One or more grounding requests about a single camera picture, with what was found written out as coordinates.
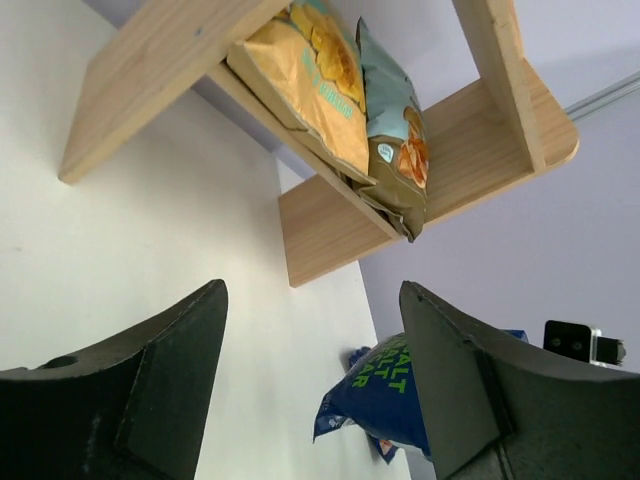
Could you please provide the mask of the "yellow kettle chips bag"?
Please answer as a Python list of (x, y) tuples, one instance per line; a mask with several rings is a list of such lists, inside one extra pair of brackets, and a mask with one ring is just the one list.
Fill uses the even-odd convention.
[(291, 2), (232, 44), (226, 63), (296, 140), (344, 176), (374, 184), (360, 54), (329, 2)]

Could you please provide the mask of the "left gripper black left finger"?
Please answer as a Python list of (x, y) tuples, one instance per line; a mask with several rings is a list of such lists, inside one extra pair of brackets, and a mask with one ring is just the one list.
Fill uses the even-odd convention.
[(224, 337), (212, 280), (84, 349), (1, 374), (5, 479), (191, 479)]

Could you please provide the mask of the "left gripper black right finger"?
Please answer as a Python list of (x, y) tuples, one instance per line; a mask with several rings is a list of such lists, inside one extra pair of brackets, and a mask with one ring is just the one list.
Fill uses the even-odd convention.
[(421, 285), (399, 293), (440, 479), (635, 479), (639, 377), (528, 344)]

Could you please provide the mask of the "light blue cassava chips bag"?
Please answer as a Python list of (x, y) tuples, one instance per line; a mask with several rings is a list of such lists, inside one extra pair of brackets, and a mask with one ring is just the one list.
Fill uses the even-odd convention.
[(363, 71), (373, 185), (352, 188), (409, 242), (427, 217), (429, 152), (422, 110), (405, 70), (377, 41), (364, 19), (356, 27)]

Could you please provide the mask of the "blue sea salt vinegar bag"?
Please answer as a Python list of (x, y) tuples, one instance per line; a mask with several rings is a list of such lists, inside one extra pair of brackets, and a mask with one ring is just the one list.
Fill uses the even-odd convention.
[(354, 357), (324, 395), (314, 437), (355, 424), (451, 472), (487, 453), (507, 456), (520, 429), (504, 369), (457, 327), (403, 332)]

